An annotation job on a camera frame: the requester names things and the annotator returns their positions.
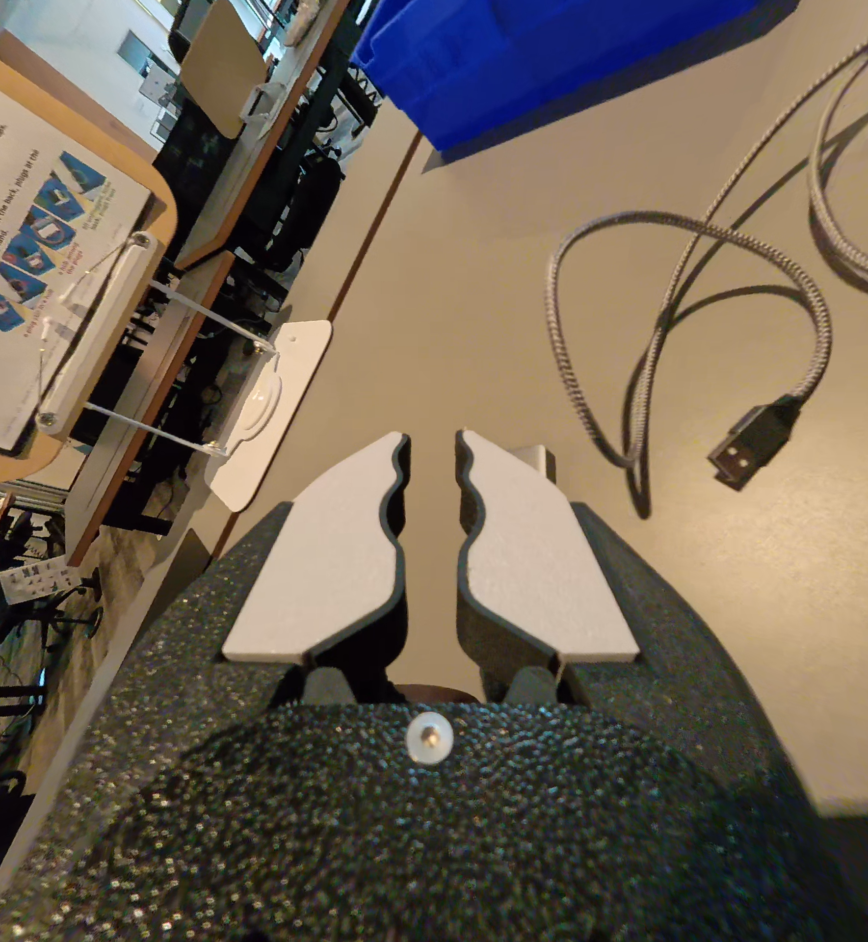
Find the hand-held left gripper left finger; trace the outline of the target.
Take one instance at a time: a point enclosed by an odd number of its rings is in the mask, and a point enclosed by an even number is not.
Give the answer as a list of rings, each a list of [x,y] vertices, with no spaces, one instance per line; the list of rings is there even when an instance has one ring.
[[[404,646],[404,491],[411,439],[391,431],[324,471],[291,502],[223,644],[231,662],[303,664],[395,625]]]

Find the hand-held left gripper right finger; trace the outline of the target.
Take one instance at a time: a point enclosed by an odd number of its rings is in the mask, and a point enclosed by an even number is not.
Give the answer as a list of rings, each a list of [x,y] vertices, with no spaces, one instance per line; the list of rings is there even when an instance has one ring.
[[[473,430],[455,436],[458,640],[479,666],[631,662],[639,654],[566,496]]]

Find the black office chair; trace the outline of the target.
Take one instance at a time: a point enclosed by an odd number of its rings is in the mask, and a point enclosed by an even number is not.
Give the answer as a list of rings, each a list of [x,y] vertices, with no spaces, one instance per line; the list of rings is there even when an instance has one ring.
[[[286,218],[265,253],[266,269],[283,272],[298,253],[312,248],[343,180],[340,162],[331,157],[304,171],[289,201]]]

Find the blue plastic bin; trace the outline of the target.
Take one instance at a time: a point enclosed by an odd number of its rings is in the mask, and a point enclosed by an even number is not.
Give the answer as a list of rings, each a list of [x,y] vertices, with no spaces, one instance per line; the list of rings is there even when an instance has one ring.
[[[584,107],[752,37],[763,2],[385,1],[353,62],[440,153]]]

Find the small wooden board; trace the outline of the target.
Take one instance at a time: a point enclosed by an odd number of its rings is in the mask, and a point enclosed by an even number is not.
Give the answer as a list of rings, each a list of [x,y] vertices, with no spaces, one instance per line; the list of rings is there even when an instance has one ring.
[[[237,138],[268,78],[263,54],[229,1],[215,1],[181,65],[181,84],[226,139]]]

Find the white tag card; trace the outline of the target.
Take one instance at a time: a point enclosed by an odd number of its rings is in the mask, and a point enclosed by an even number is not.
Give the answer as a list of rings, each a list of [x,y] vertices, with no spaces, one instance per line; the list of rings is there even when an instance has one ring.
[[[67,564],[67,557],[61,555],[30,559],[20,566],[0,571],[0,587],[6,603],[16,606],[83,588],[83,577]]]

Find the grey table with wooden edge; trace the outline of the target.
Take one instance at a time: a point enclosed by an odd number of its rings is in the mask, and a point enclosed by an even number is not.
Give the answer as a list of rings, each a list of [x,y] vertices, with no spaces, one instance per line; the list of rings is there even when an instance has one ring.
[[[180,209],[178,246],[167,251],[176,268],[187,270],[226,246],[339,26],[355,25],[349,6],[348,1],[322,2],[308,34],[267,76],[273,89],[251,94],[249,122],[233,140],[212,186],[202,192],[193,219]]]
[[[206,259],[184,274],[178,293],[211,309],[234,260],[229,252]],[[155,426],[159,408],[203,321],[204,315],[197,310],[170,300],[112,410],[145,426]],[[65,557],[71,566],[81,565],[97,538],[145,435],[145,429],[109,418],[83,462],[63,507]]]

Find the white board stand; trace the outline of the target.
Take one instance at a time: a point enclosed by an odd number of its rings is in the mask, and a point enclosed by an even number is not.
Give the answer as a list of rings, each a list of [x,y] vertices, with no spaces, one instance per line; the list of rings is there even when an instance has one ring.
[[[88,307],[86,325],[75,335],[70,355],[47,379],[44,376],[48,367],[40,367],[34,427],[51,438],[64,437],[79,412],[88,410],[114,423],[157,433],[145,416],[154,404],[161,404],[165,386],[178,375],[178,355],[192,345],[185,337],[188,330],[201,327],[203,319],[209,318],[255,344],[259,355],[223,427],[223,441],[213,445],[193,445],[185,439],[174,442],[209,456],[207,485],[230,512],[241,512],[260,487],[322,360],[332,325],[325,321],[286,324],[268,338],[257,338],[181,290],[157,282],[152,275],[160,248],[152,235],[137,232],[114,253],[109,277],[99,300]],[[170,312],[162,317],[156,334],[148,341],[116,409],[95,406],[89,400],[88,389],[97,381],[98,362],[110,356],[110,344],[130,320],[138,300],[151,288],[171,301]]]

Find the wooden board with instruction sheet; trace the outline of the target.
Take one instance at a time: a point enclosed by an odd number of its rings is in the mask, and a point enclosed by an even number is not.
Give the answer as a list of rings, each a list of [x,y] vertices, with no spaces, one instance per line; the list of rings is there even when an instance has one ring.
[[[149,162],[0,61],[0,482],[57,456],[177,223]]]

